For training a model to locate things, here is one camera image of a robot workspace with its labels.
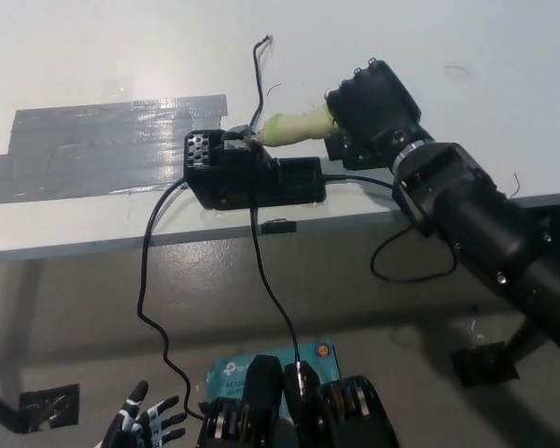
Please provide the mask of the robot left hand black white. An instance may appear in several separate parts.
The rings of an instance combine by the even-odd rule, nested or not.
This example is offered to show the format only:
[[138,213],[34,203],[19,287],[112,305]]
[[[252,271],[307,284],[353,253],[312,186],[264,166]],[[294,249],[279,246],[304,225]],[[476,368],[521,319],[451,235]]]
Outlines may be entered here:
[[188,418],[187,413],[162,418],[164,412],[176,406],[179,396],[172,396],[141,411],[148,389],[146,380],[141,380],[136,385],[96,447],[162,448],[185,435],[186,430],[180,425]]

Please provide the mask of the robot right hand black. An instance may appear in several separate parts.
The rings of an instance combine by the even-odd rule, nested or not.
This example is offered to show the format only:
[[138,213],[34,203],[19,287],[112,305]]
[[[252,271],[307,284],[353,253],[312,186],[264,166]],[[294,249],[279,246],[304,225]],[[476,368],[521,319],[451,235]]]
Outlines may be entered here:
[[416,141],[433,138],[421,126],[421,110],[389,65],[375,58],[325,95],[338,130],[324,139],[331,161],[347,170],[390,169]]

